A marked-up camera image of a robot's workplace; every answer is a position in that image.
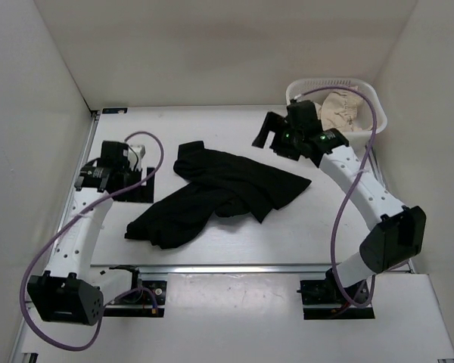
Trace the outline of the black trousers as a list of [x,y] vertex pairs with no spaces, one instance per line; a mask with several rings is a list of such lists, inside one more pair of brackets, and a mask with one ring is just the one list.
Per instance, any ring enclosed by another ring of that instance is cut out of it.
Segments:
[[175,249],[194,240],[213,215],[252,214],[263,222],[272,210],[286,207],[312,183],[246,157],[207,149],[202,141],[179,145],[173,170],[188,184],[130,222],[125,239]]

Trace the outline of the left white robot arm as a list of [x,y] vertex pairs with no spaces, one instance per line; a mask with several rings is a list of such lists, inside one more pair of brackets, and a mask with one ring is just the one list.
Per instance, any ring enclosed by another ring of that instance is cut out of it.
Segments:
[[30,277],[26,291],[47,322],[95,325],[105,305],[117,296],[134,303],[143,283],[129,265],[91,270],[103,222],[115,201],[146,203],[142,182],[142,144],[105,141],[98,158],[87,162],[75,181],[70,219],[76,223],[60,237],[41,275]]

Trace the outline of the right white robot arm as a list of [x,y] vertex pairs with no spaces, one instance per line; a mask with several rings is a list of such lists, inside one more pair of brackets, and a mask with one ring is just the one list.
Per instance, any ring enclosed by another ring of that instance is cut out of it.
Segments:
[[311,101],[293,102],[287,115],[268,112],[252,145],[262,148],[269,133],[271,149],[281,157],[305,157],[329,176],[363,217],[369,233],[357,253],[326,273],[325,295],[340,303],[353,298],[368,278],[417,256],[422,249],[426,215],[421,207],[408,207],[371,174],[337,129],[322,128]]

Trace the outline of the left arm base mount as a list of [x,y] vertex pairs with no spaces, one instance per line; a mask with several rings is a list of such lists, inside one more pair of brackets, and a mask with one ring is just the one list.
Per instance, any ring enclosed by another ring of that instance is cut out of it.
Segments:
[[151,279],[133,265],[100,271],[98,289],[104,295],[105,316],[162,318],[167,281]]

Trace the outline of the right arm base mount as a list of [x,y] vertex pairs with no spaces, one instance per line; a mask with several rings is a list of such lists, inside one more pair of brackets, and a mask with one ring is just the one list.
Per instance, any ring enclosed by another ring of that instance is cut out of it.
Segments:
[[297,292],[301,295],[305,321],[375,318],[371,305],[362,308],[350,305],[332,278],[301,280]]

